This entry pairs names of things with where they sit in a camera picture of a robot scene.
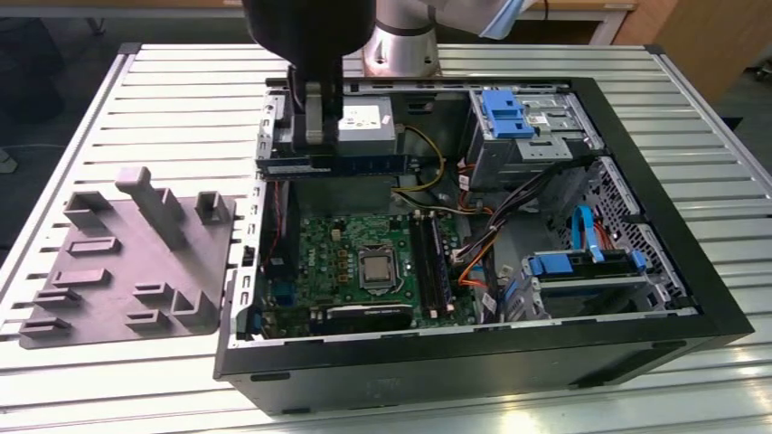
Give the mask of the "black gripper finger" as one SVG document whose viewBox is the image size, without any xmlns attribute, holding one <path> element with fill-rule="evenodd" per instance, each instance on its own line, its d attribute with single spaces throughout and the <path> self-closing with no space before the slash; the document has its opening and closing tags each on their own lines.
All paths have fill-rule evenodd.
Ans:
<svg viewBox="0 0 772 434">
<path fill-rule="evenodd" d="M 303 151 L 309 156 L 330 156 L 338 143 L 342 118 L 342 90 L 334 81 L 307 81 L 303 86 Z"/>
<path fill-rule="evenodd" d="M 290 64 L 286 69 L 286 83 L 293 100 L 293 113 L 295 115 L 303 115 L 306 102 L 306 77 L 302 70 L 294 64 Z"/>
</svg>

